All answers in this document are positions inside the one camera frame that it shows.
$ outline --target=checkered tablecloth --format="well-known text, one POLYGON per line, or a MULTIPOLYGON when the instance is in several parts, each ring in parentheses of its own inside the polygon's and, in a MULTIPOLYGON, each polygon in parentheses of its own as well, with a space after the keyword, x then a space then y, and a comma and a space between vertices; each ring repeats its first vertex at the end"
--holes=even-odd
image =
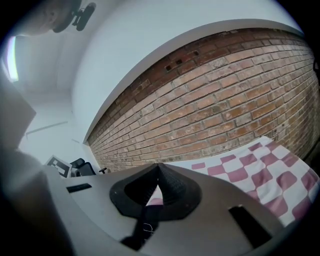
MULTIPOLYGON (((319 177, 305 162, 265 136, 219 155, 168 164, 232 183, 285 226, 305 214, 320 186, 319 177)), ((162 204, 161 198, 157 187, 149 204, 162 204)))

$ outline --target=pink and white checkered fabric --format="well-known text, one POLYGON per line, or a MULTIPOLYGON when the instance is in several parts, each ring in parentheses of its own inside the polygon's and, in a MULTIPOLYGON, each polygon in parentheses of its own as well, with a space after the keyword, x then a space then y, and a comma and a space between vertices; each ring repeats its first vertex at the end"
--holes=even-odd
POLYGON ((305 214, 320 186, 305 162, 265 136, 219 155, 169 164, 232 183, 285 226, 305 214))

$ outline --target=white ceiling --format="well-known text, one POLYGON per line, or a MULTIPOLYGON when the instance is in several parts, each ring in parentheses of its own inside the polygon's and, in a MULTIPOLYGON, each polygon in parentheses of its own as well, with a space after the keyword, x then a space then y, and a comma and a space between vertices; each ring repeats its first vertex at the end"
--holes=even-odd
POLYGON ((96 3, 96 9, 81 32, 70 25, 61 33, 53 31, 37 36, 18 36, 15 45, 19 81, 26 92, 70 90, 83 53, 101 23, 124 0, 82 0, 96 3))

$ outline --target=brick wall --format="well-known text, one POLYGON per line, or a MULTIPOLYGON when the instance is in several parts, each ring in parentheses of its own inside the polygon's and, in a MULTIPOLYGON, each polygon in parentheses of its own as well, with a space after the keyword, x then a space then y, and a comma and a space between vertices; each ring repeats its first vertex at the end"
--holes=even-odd
POLYGON ((312 66, 308 45, 284 31, 202 38, 142 73, 105 112, 89 145, 111 171, 208 157, 260 136, 303 158, 320 135, 312 66))

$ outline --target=bright light strip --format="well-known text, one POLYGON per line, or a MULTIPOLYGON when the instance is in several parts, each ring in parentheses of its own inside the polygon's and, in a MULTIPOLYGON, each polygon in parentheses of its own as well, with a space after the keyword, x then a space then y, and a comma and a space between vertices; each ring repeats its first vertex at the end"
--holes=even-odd
POLYGON ((13 82, 19 80, 16 66, 16 37, 11 37, 8 43, 8 55, 6 61, 8 64, 9 75, 13 82))

